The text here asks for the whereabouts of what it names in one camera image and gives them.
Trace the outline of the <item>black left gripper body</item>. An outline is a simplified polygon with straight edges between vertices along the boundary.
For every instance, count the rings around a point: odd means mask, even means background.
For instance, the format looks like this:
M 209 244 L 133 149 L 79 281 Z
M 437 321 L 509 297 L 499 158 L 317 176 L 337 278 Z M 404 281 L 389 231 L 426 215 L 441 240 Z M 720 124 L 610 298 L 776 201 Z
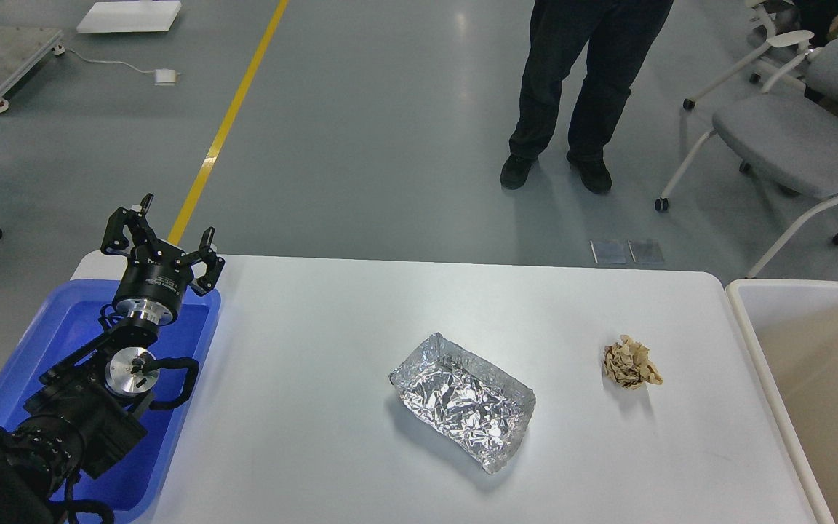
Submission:
M 112 301 L 114 311 L 127 315 L 145 311 L 160 326 L 175 322 L 193 279 L 189 266 L 174 264 L 182 255 L 185 252 L 176 246 L 134 247 Z

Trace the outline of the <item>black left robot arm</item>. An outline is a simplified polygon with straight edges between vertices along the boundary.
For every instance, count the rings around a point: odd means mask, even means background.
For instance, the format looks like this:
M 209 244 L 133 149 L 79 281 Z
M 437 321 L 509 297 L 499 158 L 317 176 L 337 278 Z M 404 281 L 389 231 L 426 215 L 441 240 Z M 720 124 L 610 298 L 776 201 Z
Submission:
M 96 480 L 147 437 L 147 411 L 186 404 L 201 365 L 192 356 L 150 351 L 163 326 L 176 322 L 188 291 L 215 289 L 226 262 L 214 228 L 195 251 L 160 239 L 147 219 L 153 201 L 110 215 L 100 251 L 120 255 L 119 287 L 100 309 L 102 332 L 47 368 L 25 402 L 27 417 L 0 426 L 0 523 L 76 523 L 80 514 L 113 523 L 110 505 L 74 497 L 82 475 Z

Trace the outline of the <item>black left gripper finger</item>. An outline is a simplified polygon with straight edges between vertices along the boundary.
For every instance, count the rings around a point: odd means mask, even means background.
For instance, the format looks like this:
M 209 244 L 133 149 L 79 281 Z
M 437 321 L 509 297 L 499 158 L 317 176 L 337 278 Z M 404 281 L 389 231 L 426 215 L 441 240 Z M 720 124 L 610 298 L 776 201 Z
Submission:
M 182 255 L 174 259 L 174 269 L 183 278 L 190 277 L 187 286 L 196 295 L 206 295 L 212 292 L 226 264 L 226 260 L 218 255 L 213 245 L 214 234 L 215 228 L 214 226 L 210 226 L 202 234 L 199 247 L 196 251 L 182 253 Z M 197 276 L 196 272 L 193 271 L 193 266 L 197 264 L 203 264 L 205 266 L 205 272 L 200 276 Z
M 129 260 L 159 260 L 161 242 L 146 219 L 154 195 L 147 193 L 139 205 L 119 207 L 108 219 L 100 251 Z

